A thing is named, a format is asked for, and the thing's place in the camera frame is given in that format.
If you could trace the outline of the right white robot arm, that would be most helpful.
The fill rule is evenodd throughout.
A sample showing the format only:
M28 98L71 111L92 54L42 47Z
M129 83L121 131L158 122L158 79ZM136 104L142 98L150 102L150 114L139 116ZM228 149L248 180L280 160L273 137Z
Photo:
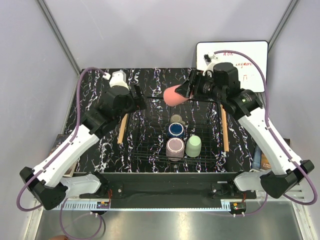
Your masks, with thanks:
M187 80L174 87L181 104L190 98L211 99L252 136L271 169L266 173L241 173L227 185L228 195L239 198L248 190L263 189L278 199L314 170L311 160L303 160L274 129L257 95L241 88L238 69L230 62L215 64L206 71L193 69Z

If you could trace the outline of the pink cup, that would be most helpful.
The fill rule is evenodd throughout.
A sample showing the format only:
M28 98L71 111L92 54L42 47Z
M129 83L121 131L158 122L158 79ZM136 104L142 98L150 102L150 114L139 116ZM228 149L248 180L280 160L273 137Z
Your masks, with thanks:
M166 105L175 107L189 100L176 92L178 87L180 87L180 85L171 86L164 91L163 100Z

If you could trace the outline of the dark blue mug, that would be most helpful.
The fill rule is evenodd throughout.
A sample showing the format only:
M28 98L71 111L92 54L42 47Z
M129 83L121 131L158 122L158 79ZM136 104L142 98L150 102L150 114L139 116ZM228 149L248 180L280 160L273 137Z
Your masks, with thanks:
M185 135L185 127L179 122L173 122L168 127L168 134L170 138L183 138Z

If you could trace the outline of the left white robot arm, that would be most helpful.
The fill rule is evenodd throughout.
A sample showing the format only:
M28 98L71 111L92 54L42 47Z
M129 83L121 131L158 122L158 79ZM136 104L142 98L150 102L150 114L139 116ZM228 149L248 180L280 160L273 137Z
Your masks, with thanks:
M89 194L103 198L108 194L109 181L98 172L77 177L64 174L90 147L114 130L126 114L146 109L140 86L134 85L134 90L121 85L108 88L100 102L77 119L74 131L52 154L34 168L24 167L20 171L23 189L28 189L42 207L52 210L69 197Z

